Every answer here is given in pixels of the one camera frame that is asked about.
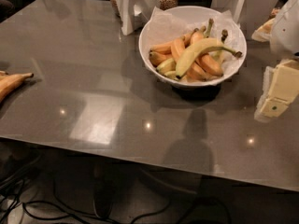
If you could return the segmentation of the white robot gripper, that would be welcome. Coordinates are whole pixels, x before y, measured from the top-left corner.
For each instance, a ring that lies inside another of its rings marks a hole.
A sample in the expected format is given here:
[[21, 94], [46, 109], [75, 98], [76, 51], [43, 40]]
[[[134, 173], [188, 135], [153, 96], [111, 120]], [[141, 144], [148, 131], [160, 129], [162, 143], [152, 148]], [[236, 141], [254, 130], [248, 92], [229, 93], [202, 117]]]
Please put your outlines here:
[[275, 67], [267, 66], [263, 74], [263, 95], [254, 118], [269, 122], [278, 118], [299, 95], [299, 0], [288, 0], [275, 19], [256, 29], [251, 38], [270, 40], [270, 49], [284, 59]]

